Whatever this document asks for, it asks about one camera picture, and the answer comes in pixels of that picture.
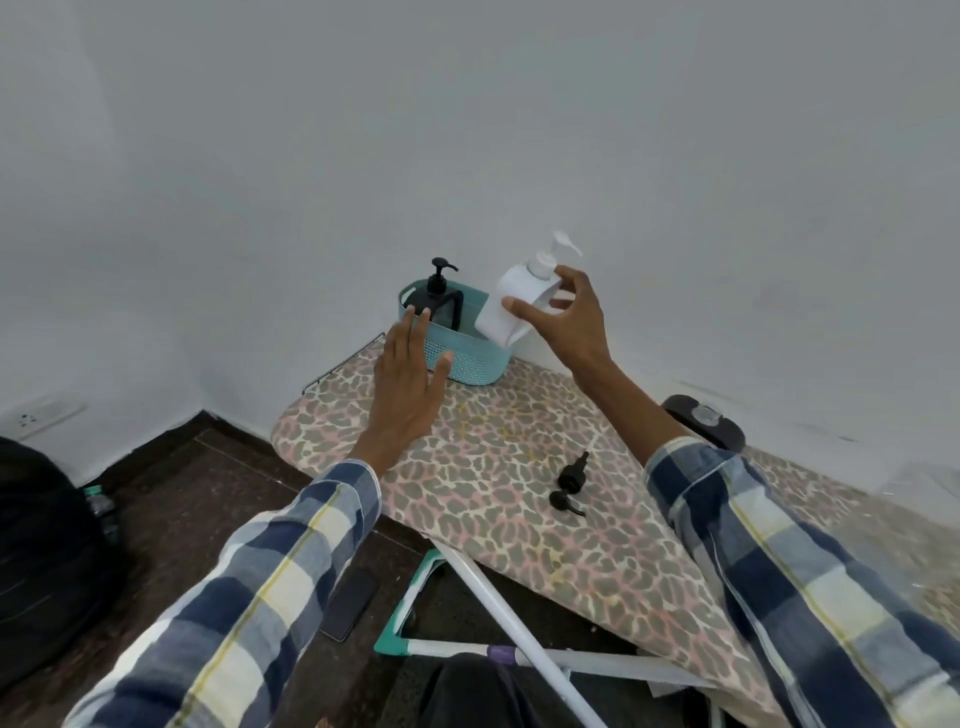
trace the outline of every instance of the black pants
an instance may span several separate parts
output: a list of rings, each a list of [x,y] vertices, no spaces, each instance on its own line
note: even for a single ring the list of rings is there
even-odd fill
[[[455,655],[420,699],[419,728],[540,728],[510,672],[486,657]]]

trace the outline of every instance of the smartphone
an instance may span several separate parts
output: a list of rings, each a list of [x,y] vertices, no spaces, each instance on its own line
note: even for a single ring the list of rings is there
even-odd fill
[[[378,586],[379,582],[369,571],[348,570],[326,605],[320,631],[334,642],[345,640],[353,625],[367,610]]]

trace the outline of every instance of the wall socket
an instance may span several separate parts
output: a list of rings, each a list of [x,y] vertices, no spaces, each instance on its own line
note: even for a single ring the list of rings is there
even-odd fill
[[[0,436],[26,440],[41,430],[61,423],[86,408],[83,402],[63,395],[46,395],[0,414]]]

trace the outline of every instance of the black bag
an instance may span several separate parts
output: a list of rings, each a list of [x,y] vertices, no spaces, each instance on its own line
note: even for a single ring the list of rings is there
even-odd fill
[[[124,563],[66,475],[0,437],[0,690],[60,655],[105,612]]]

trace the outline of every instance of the plaid shirt sleeve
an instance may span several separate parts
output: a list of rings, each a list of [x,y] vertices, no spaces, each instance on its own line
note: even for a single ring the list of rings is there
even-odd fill
[[[799,521],[749,462],[683,437],[646,473],[793,725],[960,725],[960,643]]]
[[[283,510],[255,516],[64,726],[268,725],[330,591],[379,514],[376,475],[347,460]]]

